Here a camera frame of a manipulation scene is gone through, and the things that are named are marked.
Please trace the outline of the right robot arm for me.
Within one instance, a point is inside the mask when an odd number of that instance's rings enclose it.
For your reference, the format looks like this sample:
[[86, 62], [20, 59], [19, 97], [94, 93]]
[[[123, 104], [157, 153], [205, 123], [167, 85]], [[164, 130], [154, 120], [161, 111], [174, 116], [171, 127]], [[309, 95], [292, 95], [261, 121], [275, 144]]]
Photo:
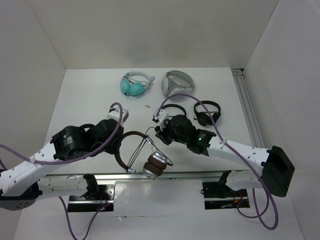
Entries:
[[156, 137], [165, 145], [177, 142], [191, 152], [211, 158], [220, 158], [249, 167], [240, 172], [223, 174], [218, 190], [223, 196], [234, 191], [267, 187], [270, 194], [285, 197], [295, 172], [295, 167], [285, 151], [278, 146], [258, 148], [227, 139], [220, 139], [216, 133], [197, 129], [182, 114], [174, 117], [155, 116]]

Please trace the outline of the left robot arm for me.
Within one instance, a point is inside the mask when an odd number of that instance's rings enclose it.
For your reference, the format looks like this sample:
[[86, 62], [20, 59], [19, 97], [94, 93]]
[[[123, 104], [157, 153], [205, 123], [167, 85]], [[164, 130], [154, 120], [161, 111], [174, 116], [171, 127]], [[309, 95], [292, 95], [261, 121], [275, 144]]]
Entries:
[[56, 169], [101, 153], [113, 155], [124, 132], [121, 123], [104, 119], [98, 124], [67, 126], [31, 157], [0, 173], [0, 207], [18, 211], [35, 202], [54, 197], [77, 196], [92, 200], [99, 194], [93, 174], [52, 178]]

